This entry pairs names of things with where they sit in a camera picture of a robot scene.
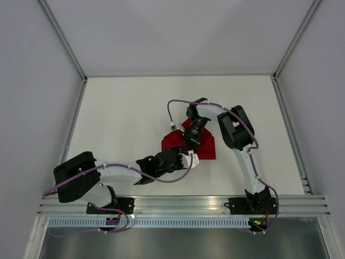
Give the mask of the red cloth napkin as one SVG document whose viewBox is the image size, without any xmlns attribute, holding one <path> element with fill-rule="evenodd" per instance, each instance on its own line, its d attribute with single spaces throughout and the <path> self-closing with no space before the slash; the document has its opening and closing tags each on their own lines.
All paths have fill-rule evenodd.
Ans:
<svg viewBox="0 0 345 259">
<path fill-rule="evenodd" d="M 175 130 L 167 134 L 161 141 L 161 150 L 165 150 L 170 147 L 183 146 L 184 154 L 188 153 L 188 148 L 184 140 L 181 138 L 182 131 Z M 215 139 L 210 131 L 204 128 L 200 135 L 201 145 L 196 151 L 200 160 L 215 160 L 216 149 Z"/>
</svg>

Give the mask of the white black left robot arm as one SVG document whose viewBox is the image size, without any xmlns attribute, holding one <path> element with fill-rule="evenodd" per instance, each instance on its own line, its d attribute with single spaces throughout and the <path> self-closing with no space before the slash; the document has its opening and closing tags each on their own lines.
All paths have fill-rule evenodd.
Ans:
<svg viewBox="0 0 345 259">
<path fill-rule="evenodd" d="M 122 164 L 108 163 L 94 157 L 91 151 L 63 162 L 53 170 L 60 203 L 84 200 L 107 214 L 119 208 L 111 183 L 146 185 L 153 182 L 173 183 L 160 177 L 190 168 L 193 158 L 185 154 L 183 146 L 167 148 L 156 155 Z"/>
</svg>

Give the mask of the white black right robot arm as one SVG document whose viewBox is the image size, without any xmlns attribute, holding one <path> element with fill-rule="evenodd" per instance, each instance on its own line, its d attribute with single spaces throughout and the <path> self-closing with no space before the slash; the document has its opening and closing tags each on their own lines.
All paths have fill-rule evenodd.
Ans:
<svg viewBox="0 0 345 259">
<path fill-rule="evenodd" d="M 272 197 L 273 187 L 265 183 L 256 165 L 255 151 L 258 141 L 254 129 L 242 106 L 226 108 L 210 103 L 206 98 L 188 102 L 186 115 L 192 120 L 181 135 L 188 150 L 197 151 L 202 144 L 201 132 L 209 121 L 218 124 L 226 146 L 233 150 L 244 178 L 246 207 L 252 214 L 278 215 L 279 198 Z"/>
</svg>

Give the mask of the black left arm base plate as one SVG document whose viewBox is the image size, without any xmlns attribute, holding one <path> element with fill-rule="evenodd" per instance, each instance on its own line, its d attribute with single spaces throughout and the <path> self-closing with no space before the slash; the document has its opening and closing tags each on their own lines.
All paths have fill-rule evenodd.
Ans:
<svg viewBox="0 0 345 259">
<path fill-rule="evenodd" d="M 104 214 L 119 214 L 118 210 L 121 210 L 125 214 L 132 214 L 135 207 L 135 199 L 130 197 L 119 197 L 117 198 L 117 205 L 109 204 L 103 209 L 95 208 L 90 203 L 87 205 L 86 214 L 89 215 L 104 215 Z"/>
</svg>

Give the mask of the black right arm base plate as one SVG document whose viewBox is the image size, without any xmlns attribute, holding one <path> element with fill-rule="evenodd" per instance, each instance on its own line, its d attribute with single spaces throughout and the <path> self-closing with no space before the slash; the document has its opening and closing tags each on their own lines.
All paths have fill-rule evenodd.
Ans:
<svg viewBox="0 0 345 259">
<path fill-rule="evenodd" d="M 231 215 L 275 215 L 277 213 L 277 201 L 274 197 L 252 208 L 245 197 L 231 197 L 224 206 L 230 210 Z"/>
</svg>

